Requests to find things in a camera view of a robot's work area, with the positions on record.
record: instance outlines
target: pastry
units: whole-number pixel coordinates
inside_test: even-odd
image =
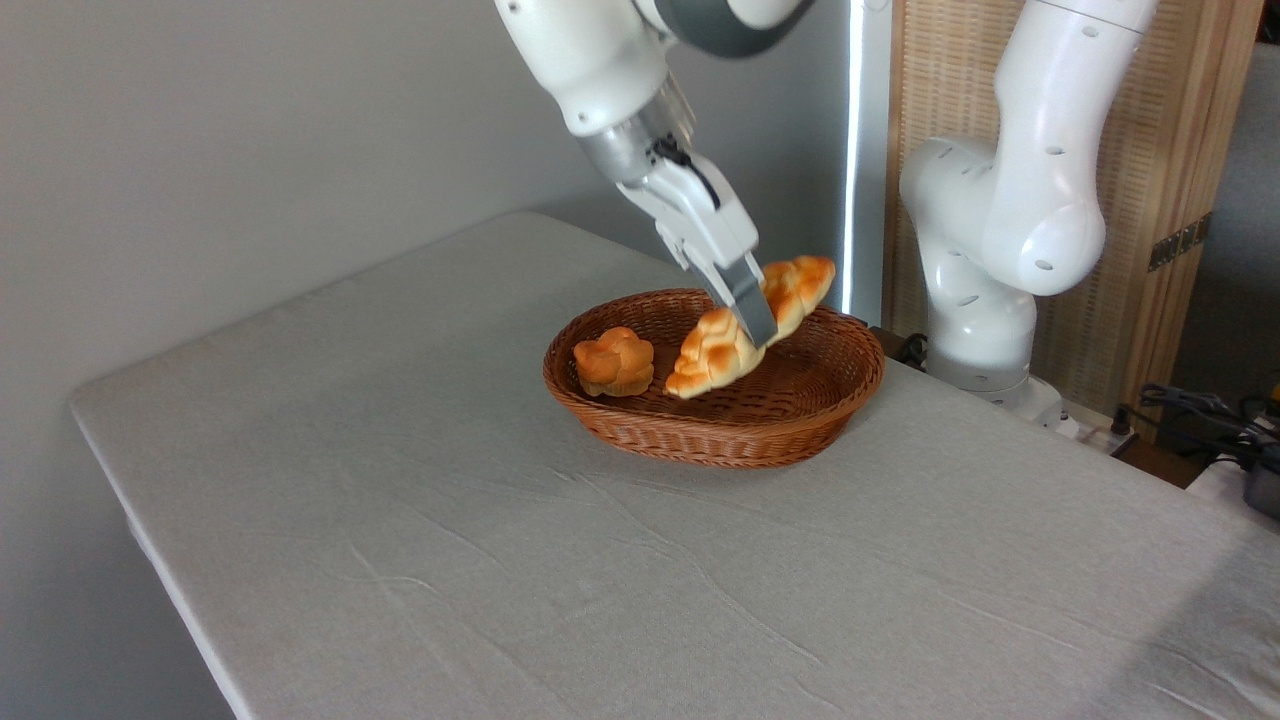
[[[760,290],[778,324],[778,333],[765,343],[768,347],[796,332],[800,322],[822,302],[836,279],[836,264],[829,258],[801,255],[791,261],[769,263],[763,273]]]
[[[649,389],[653,382],[653,343],[631,328],[611,328],[599,340],[573,346],[577,380],[588,395],[626,397]]]
[[[751,345],[733,311],[717,307],[685,337],[666,392],[687,400],[724,387],[754,370],[763,357],[764,348]]]
[[[827,258],[801,255],[791,261],[771,263],[763,274],[760,290],[778,332],[762,347],[755,347],[732,310],[717,307],[705,313],[680,346],[680,357],[667,377],[667,395],[687,400],[754,370],[764,359],[764,350],[795,333],[801,320],[822,302],[836,278],[836,264]]]

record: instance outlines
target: wicker basket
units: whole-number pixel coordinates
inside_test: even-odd
[[[552,395],[604,442],[640,455],[719,468],[776,468],[822,452],[879,388],[884,354],[858,320],[818,307],[733,384],[691,400],[663,395],[685,336],[713,307],[698,290],[663,290],[605,302],[564,327],[543,361]],[[573,346],[626,325],[654,347],[644,395],[590,397]]]

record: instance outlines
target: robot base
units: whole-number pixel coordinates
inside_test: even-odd
[[[1062,411],[1062,396],[1044,380],[1027,375],[1027,379],[1007,389],[992,392],[969,391],[992,405],[998,405],[1014,415],[1074,438],[1079,425]]]

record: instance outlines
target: gray wall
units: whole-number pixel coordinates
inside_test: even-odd
[[[847,12],[751,63],[672,56],[764,259],[840,232]],[[489,0],[0,4],[0,208],[6,719],[228,715],[72,388],[512,209],[654,242]]]
[[[1280,46],[1257,45],[1174,384],[1233,405],[1280,368]],[[1271,382],[1280,377],[1271,375]]]

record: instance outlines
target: table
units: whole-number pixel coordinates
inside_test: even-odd
[[[239,717],[1280,716],[1280,538],[922,373],[777,470],[589,436],[547,343],[687,282],[520,213],[72,409]]]

